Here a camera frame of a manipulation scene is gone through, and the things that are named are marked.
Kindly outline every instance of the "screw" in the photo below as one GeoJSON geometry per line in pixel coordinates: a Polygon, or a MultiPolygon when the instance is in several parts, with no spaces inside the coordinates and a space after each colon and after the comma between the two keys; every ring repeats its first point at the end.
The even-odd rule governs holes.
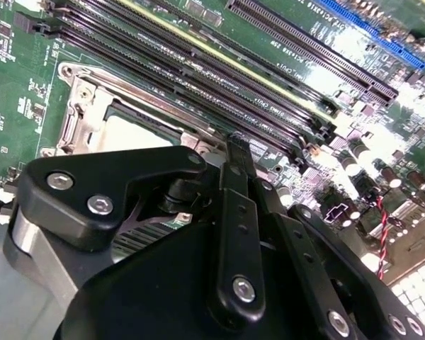
{"type": "Polygon", "coordinates": [[[231,165],[230,170],[233,171],[236,175],[240,175],[241,171],[237,166],[231,165]]]}
{"type": "Polygon", "coordinates": [[[96,215],[108,215],[113,211],[112,200],[103,195],[95,195],[90,197],[86,202],[88,209],[96,215]]]}
{"type": "Polygon", "coordinates": [[[86,87],[80,88],[77,93],[79,94],[79,98],[83,101],[90,101],[91,97],[93,97],[91,90],[86,87]]]}
{"type": "Polygon", "coordinates": [[[62,68],[62,74],[66,78],[70,78],[72,76],[72,69],[68,66],[65,66],[65,67],[62,68]]]}
{"type": "Polygon", "coordinates": [[[47,184],[55,190],[68,190],[74,185],[74,181],[69,175],[55,172],[47,177],[47,184]]]}
{"type": "Polygon", "coordinates": [[[300,212],[306,217],[306,218],[312,218],[312,213],[307,208],[300,208],[300,212]]]}
{"type": "Polygon", "coordinates": [[[408,323],[411,326],[412,330],[414,332],[416,332],[417,335],[419,335],[419,336],[423,336],[424,335],[424,331],[422,331],[422,328],[416,322],[416,320],[412,319],[411,317],[407,317],[406,320],[408,321],[408,323]]]}
{"type": "Polygon", "coordinates": [[[393,315],[389,315],[390,324],[395,328],[397,332],[401,335],[406,335],[406,328],[404,328],[403,323],[393,315]]]}
{"type": "Polygon", "coordinates": [[[271,191],[271,190],[272,190],[272,186],[271,186],[268,182],[262,181],[262,182],[261,182],[261,185],[262,185],[262,186],[263,186],[263,188],[265,188],[267,191],[271,191]]]}
{"type": "Polygon", "coordinates": [[[242,302],[250,303],[255,300],[255,289],[245,278],[235,278],[233,291],[242,302]]]}
{"type": "Polygon", "coordinates": [[[329,311],[327,317],[332,327],[339,333],[342,337],[346,338],[349,336],[349,326],[346,323],[346,320],[335,310],[329,311]]]}
{"type": "Polygon", "coordinates": [[[201,164],[202,160],[196,154],[189,154],[189,161],[195,164],[201,164]]]}

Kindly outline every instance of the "green circuit board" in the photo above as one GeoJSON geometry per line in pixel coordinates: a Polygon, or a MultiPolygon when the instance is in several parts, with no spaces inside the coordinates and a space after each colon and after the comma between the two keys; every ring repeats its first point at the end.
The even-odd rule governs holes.
{"type": "MultiPolygon", "coordinates": [[[[386,148],[388,151],[385,160],[395,164],[401,175],[410,169],[424,168],[425,71],[421,72],[422,77],[419,77],[417,83],[407,84],[406,79],[414,71],[412,66],[394,57],[381,46],[373,44],[372,39],[362,30],[324,10],[315,1],[262,1],[297,27],[399,90],[398,100],[389,108],[378,107],[374,114],[362,115],[354,111],[350,103],[337,100],[337,95],[344,92],[354,103],[359,101],[359,95],[340,78],[228,11],[225,0],[194,2],[197,6],[192,7],[191,0],[170,1],[184,13],[201,20],[209,29],[226,35],[294,79],[336,101],[346,119],[351,120],[353,129],[374,133],[373,144],[386,143],[387,137],[390,137],[391,147],[386,148]],[[214,15],[204,16],[206,11],[214,15]],[[394,150],[401,151],[402,157],[391,157],[394,150]]],[[[57,65],[62,61],[80,62],[104,66],[113,71],[113,67],[107,62],[67,46],[61,40],[48,40],[14,29],[15,11],[44,16],[42,12],[29,11],[28,3],[32,1],[0,0],[0,185],[8,178],[9,167],[20,171],[31,159],[39,157],[44,148],[54,147],[57,143],[69,95],[69,87],[57,77],[57,65]]],[[[388,3],[389,1],[381,1],[381,7],[388,6],[388,3]]],[[[264,76],[264,73],[240,60],[239,55],[222,49],[214,40],[193,31],[189,24],[178,20],[174,14],[150,1],[134,1],[134,4],[151,16],[162,19],[209,48],[233,59],[237,64],[247,67],[259,77],[264,76]]],[[[421,2],[407,1],[404,5],[396,6],[392,17],[402,23],[406,30],[425,33],[425,4],[421,2]],[[424,16],[412,19],[414,7],[416,13],[423,13],[424,16]]],[[[330,121],[340,128],[342,123],[339,118],[331,116],[330,121]]],[[[260,163],[272,169],[281,163],[282,158],[281,154],[267,152],[261,155],[260,163]]],[[[287,181],[300,180],[289,167],[285,170],[274,175],[274,184],[282,185],[287,181]]],[[[307,189],[298,186],[298,190],[303,193],[312,191],[313,186],[307,189]]]]}

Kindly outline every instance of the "black pcie slot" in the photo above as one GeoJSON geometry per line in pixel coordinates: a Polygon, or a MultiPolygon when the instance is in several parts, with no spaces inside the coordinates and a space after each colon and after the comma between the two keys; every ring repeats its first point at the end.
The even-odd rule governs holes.
{"type": "MultiPolygon", "coordinates": [[[[94,6],[95,2],[95,0],[84,0],[84,3],[90,6],[94,6]]],[[[70,15],[75,15],[78,17],[88,16],[88,20],[91,25],[95,24],[94,21],[101,20],[101,18],[96,16],[96,14],[89,13],[86,8],[78,8],[73,4],[68,5],[67,8],[70,10],[69,14],[67,14],[68,17],[70,15]]],[[[230,91],[233,91],[236,95],[241,96],[241,94],[234,89],[234,86],[238,89],[244,89],[254,98],[258,99],[256,101],[257,105],[263,108],[272,108],[272,113],[288,113],[289,118],[298,121],[298,124],[300,125],[306,125],[312,128],[314,131],[319,126],[321,126],[321,123],[318,121],[318,119],[316,119],[316,117],[314,117],[313,114],[311,114],[309,111],[299,107],[293,102],[288,101],[282,96],[279,96],[273,91],[267,89],[265,86],[260,85],[253,79],[250,79],[249,77],[236,71],[232,67],[217,61],[209,55],[203,54],[202,52],[195,49],[190,43],[179,39],[173,33],[167,32],[158,25],[155,25],[143,17],[136,15],[134,12],[127,10],[125,13],[123,13],[122,11],[118,12],[111,8],[103,11],[106,12],[109,16],[115,17],[130,27],[133,27],[138,32],[144,33],[152,40],[158,42],[161,46],[167,46],[172,52],[176,52],[178,56],[182,56],[186,60],[195,62],[197,65],[202,67],[203,71],[218,75],[219,78],[226,80],[227,82],[222,82],[222,85],[227,86],[227,83],[231,84],[232,86],[227,86],[227,88],[230,91]]],[[[115,27],[112,27],[113,25],[111,25],[110,22],[103,24],[112,29],[114,34],[121,35],[122,39],[127,38],[131,42],[135,41],[135,39],[139,39],[136,36],[129,35],[122,28],[117,27],[116,25],[115,27]]],[[[266,117],[272,119],[273,116],[266,114],[266,117]]]]}
{"type": "MultiPolygon", "coordinates": [[[[200,21],[197,21],[196,19],[191,18],[189,15],[187,15],[187,14],[183,13],[182,11],[180,11],[179,9],[177,9],[174,5],[172,5],[170,3],[166,3],[165,0],[161,0],[161,1],[157,0],[157,1],[152,1],[152,2],[154,2],[155,4],[158,4],[158,5],[163,4],[164,8],[165,8],[165,5],[166,5],[169,12],[179,16],[183,20],[187,20],[189,23],[191,23],[191,21],[192,21],[194,28],[198,28],[198,30],[201,30],[201,29],[204,30],[205,29],[202,26],[200,21]]],[[[157,25],[150,23],[148,20],[143,19],[143,17],[141,17],[141,16],[138,16],[132,9],[129,9],[125,4],[117,3],[115,1],[105,1],[105,0],[82,0],[81,3],[86,4],[88,6],[92,6],[93,8],[96,7],[97,9],[100,9],[100,10],[106,12],[107,14],[109,14],[111,16],[115,16],[115,17],[119,18],[120,20],[122,20],[123,22],[126,22],[129,25],[132,25],[132,22],[134,22],[134,23],[144,22],[145,26],[151,25],[152,29],[157,29],[157,30],[159,30],[159,32],[163,32],[164,35],[169,34],[169,32],[167,32],[166,30],[158,27],[157,25]]],[[[231,48],[232,50],[238,52],[248,63],[254,65],[255,67],[257,67],[259,69],[261,69],[262,71],[264,71],[270,77],[271,76],[275,77],[279,81],[283,82],[283,84],[284,84],[284,86],[286,87],[287,90],[293,91],[295,94],[297,93],[301,97],[309,98],[312,101],[318,102],[320,105],[324,106],[331,113],[335,112],[338,109],[338,107],[335,106],[334,103],[332,103],[329,99],[323,97],[323,95],[321,95],[319,92],[317,92],[314,89],[300,83],[297,79],[294,79],[294,78],[288,76],[287,74],[284,74],[283,71],[281,71],[275,65],[271,64],[270,62],[267,62],[263,58],[260,58],[258,55],[255,55],[252,51],[243,48],[239,44],[233,42],[232,40],[230,40],[229,38],[227,38],[224,35],[220,35],[219,33],[208,31],[208,34],[213,36],[214,39],[216,39],[217,41],[220,41],[223,45],[226,45],[229,48],[231,48]]],[[[175,35],[173,35],[173,34],[171,34],[171,35],[177,41],[182,41],[182,40],[179,40],[175,35]]],[[[195,51],[195,52],[199,52],[196,49],[193,49],[191,46],[188,49],[195,51]]],[[[214,67],[216,67],[216,68],[222,67],[222,69],[223,69],[224,67],[226,67],[227,69],[233,70],[233,68],[228,67],[227,65],[225,65],[221,62],[218,62],[217,60],[211,58],[208,55],[201,55],[201,57],[203,57],[204,60],[209,59],[210,61],[213,61],[215,63],[214,67]]],[[[279,101],[282,98],[281,96],[274,93],[273,91],[270,91],[270,90],[264,88],[262,85],[260,85],[256,81],[254,83],[258,84],[259,87],[264,89],[264,91],[266,93],[270,92],[271,96],[273,98],[278,97],[278,99],[276,99],[277,101],[279,101]]],[[[297,114],[302,114],[302,111],[300,111],[302,109],[299,106],[295,105],[294,103],[287,101],[286,99],[283,99],[283,101],[285,101],[285,103],[287,103],[287,102],[289,103],[289,104],[287,104],[287,107],[291,108],[291,110],[297,111],[297,114]]]]}
{"type": "Polygon", "coordinates": [[[299,137],[302,135],[302,132],[288,126],[285,121],[274,117],[259,107],[256,107],[253,103],[248,102],[246,99],[238,96],[230,96],[227,91],[223,91],[224,89],[221,88],[214,79],[209,79],[206,76],[197,73],[195,70],[187,69],[183,62],[155,50],[153,47],[135,39],[135,37],[126,35],[123,31],[120,31],[119,28],[114,28],[104,23],[101,25],[97,20],[95,20],[95,18],[90,17],[85,12],[71,12],[67,15],[67,18],[69,18],[69,20],[71,20],[78,29],[84,28],[90,33],[102,35],[105,38],[132,50],[132,52],[136,55],[141,55],[145,59],[151,60],[152,63],[161,69],[182,74],[196,88],[199,88],[208,94],[213,94],[214,97],[221,98],[224,102],[233,103],[234,106],[238,107],[239,111],[253,113],[253,116],[260,118],[264,124],[276,124],[278,129],[283,131],[286,134],[286,137],[290,138],[292,141],[299,140],[299,137]]]}
{"type": "Polygon", "coordinates": [[[184,103],[193,106],[200,111],[212,113],[217,120],[221,120],[226,125],[236,127],[238,131],[244,133],[247,137],[255,140],[261,140],[266,145],[284,153],[292,162],[297,158],[297,154],[300,152],[297,144],[287,143],[287,141],[280,136],[271,135],[256,126],[248,123],[246,124],[246,122],[241,118],[230,114],[229,111],[221,107],[213,107],[213,104],[209,100],[204,99],[189,90],[186,91],[185,89],[182,89],[180,84],[177,84],[170,78],[157,74],[146,67],[139,65],[123,53],[119,53],[119,51],[112,51],[109,46],[98,40],[93,40],[91,37],[73,30],[63,30],[58,36],[66,43],[100,57],[102,60],[110,62],[118,69],[121,69],[124,72],[129,72],[134,77],[155,86],[160,91],[175,93],[184,103]]]}
{"type": "MultiPolygon", "coordinates": [[[[117,4],[114,1],[95,0],[95,2],[97,6],[107,6],[108,8],[115,8],[120,10],[127,9],[127,7],[123,4],[117,4]]],[[[321,103],[322,105],[326,106],[331,112],[334,112],[338,109],[335,103],[331,102],[328,98],[325,98],[320,92],[298,81],[296,78],[291,77],[289,74],[286,74],[276,65],[260,57],[248,48],[241,46],[226,35],[223,35],[215,30],[209,29],[209,27],[207,26],[204,26],[201,21],[183,12],[181,9],[171,4],[167,0],[151,0],[150,2],[162,7],[169,13],[174,14],[181,20],[189,23],[189,25],[191,25],[194,31],[198,33],[207,34],[210,37],[213,37],[216,41],[218,41],[219,44],[225,46],[228,50],[235,51],[237,54],[239,54],[242,60],[257,67],[269,77],[273,77],[280,81],[287,90],[304,96],[305,98],[308,98],[312,101],[321,103]]]]}
{"type": "Polygon", "coordinates": [[[268,33],[294,52],[328,69],[362,94],[369,94],[372,99],[386,106],[397,98],[397,90],[345,59],[323,42],[289,23],[257,0],[229,0],[227,7],[231,12],[268,33]]]}

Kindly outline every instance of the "silver screw head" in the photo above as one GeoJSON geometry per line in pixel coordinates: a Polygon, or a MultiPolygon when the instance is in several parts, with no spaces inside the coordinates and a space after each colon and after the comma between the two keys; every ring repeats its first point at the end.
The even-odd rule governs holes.
{"type": "Polygon", "coordinates": [[[233,171],[234,174],[236,175],[240,175],[241,171],[239,170],[239,168],[237,166],[231,165],[230,169],[233,171]]]}
{"type": "Polygon", "coordinates": [[[327,317],[332,327],[336,330],[337,333],[339,333],[344,338],[349,336],[349,325],[338,312],[336,312],[335,310],[331,310],[329,311],[327,317]]]}
{"type": "Polygon", "coordinates": [[[306,218],[312,218],[312,213],[307,208],[300,208],[300,212],[306,217],[306,218]]]}
{"type": "Polygon", "coordinates": [[[394,329],[398,333],[400,333],[401,335],[406,335],[406,328],[404,328],[403,323],[397,317],[394,317],[393,315],[389,315],[389,320],[392,327],[394,327],[394,329]]]}
{"type": "Polygon", "coordinates": [[[266,181],[262,181],[261,185],[263,186],[263,188],[265,188],[267,191],[271,191],[272,190],[272,186],[266,182],[266,181]]]}
{"type": "Polygon", "coordinates": [[[250,303],[255,300],[255,289],[245,278],[235,278],[233,291],[242,302],[250,303]]]}
{"type": "Polygon", "coordinates": [[[419,336],[424,335],[424,331],[420,327],[420,325],[417,323],[416,320],[412,319],[411,317],[407,317],[406,320],[408,321],[408,324],[412,328],[412,330],[419,336]]]}
{"type": "Polygon", "coordinates": [[[86,202],[88,209],[95,215],[106,216],[113,211],[112,200],[104,195],[95,195],[86,202]]]}
{"type": "Polygon", "coordinates": [[[196,154],[189,154],[188,158],[189,158],[189,161],[191,161],[194,164],[201,164],[202,162],[200,157],[197,156],[196,154]]]}
{"type": "Polygon", "coordinates": [[[74,180],[69,175],[55,172],[47,177],[47,184],[55,190],[68,190],[74,185],[74,180]]]}

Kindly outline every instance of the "black metal arm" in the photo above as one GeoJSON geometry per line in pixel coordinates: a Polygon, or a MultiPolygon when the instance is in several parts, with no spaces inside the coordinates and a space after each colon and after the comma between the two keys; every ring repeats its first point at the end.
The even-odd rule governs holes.
{"type": "Polygon", "coordinates": [[[4,252],[66,309],[56,339],[425,339],[314,212],[285,211],[241,140],[221,169],[185,147],[36,160],[4,252]],[[192,223],[113,263],[122,226],[178,213],[192,223]]]}

